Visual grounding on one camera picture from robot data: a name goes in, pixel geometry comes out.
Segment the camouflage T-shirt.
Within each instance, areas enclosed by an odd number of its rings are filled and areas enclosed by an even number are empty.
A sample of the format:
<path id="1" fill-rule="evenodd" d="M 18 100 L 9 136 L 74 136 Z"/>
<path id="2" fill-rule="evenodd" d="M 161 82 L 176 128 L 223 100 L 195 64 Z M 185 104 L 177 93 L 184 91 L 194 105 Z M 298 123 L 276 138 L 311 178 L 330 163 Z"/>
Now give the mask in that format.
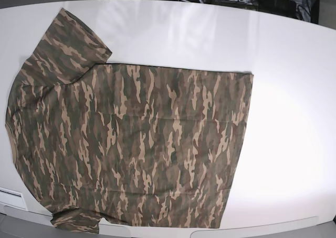
<path id="1" fill-rule="evenodd" d="M 61 9 L 16 76 L 5 118 L 13 163 L 54 227 L 220 227 L 253 74 L 109 64 Z"/>

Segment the white label plate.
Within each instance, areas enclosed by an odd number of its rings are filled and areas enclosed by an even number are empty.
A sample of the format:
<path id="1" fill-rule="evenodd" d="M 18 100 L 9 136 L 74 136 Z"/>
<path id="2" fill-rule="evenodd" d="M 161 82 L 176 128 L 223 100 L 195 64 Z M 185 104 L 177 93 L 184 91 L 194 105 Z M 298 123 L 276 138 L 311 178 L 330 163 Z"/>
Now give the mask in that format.
<path id="1" fill-rule="evenodd" d="M 0 188 L 0 202 L 5 206 L 27 211 L 27 205 L 21 192 Z"/>

